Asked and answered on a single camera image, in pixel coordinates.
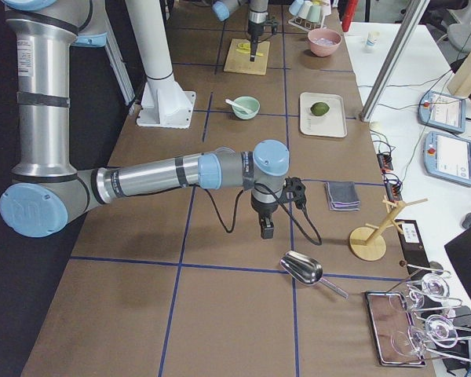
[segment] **green avocado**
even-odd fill
[[[330,111],[330,106],[324,102],[316,102],[311,106],[311,113],[315,116],[323,116]]]

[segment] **cutting board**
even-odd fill
[[[265,75],[267,72],[267,59],[270,42],[265,41],[258,43],[257,53],[263,56],[256,57],[254,61],[250,61],[250,54],[240,53],[237,50],[239,43],[249,43],[246,39],[233,39],[228,49],[227,60],[225,61],[225,72],[247,73],[250,75]]]

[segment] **dark background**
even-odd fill
[[[106,2],[133,87],[144,74],[125,2]],[[16,36],[0,2],[0,195],[19,162]],[[104,166],[128,109],[104,48],[71,48],[70,159],[81,170]],[[56,291],[84,217],[48,238],[23,237],[0,217],[0,377],[19,376]]]

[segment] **red object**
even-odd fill
[[[352,19],[356,13],[356,7],[358,6],[358,0],[349,0],[347,6],[345,7],[344,16],[342,17],[342,30],[344,33],[349,31],[351,27]]]

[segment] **small bowl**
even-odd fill
[[[332,41],[333,45],[323,46],[314,42],[321,38]],[[336,31],[326,28],[312,29],[307,34],[307,39],[309,40],[309,48],[311,49],[312,53],[318,57],[327,57],[328,55],[331,55],[337,51],[337,48],[342,42],[342,36],[340,34],[338,34]]]
[[[260,102],[258,102],[256,98],[248,96],[237,97],[234,102],[252,110],[252,112],[248,114],[243,110],[238,109],[236,106],[232,106],[232,110],[234,111],[235,116],[240,119],[247,120],[254,118],[258,111],[260,111]]]

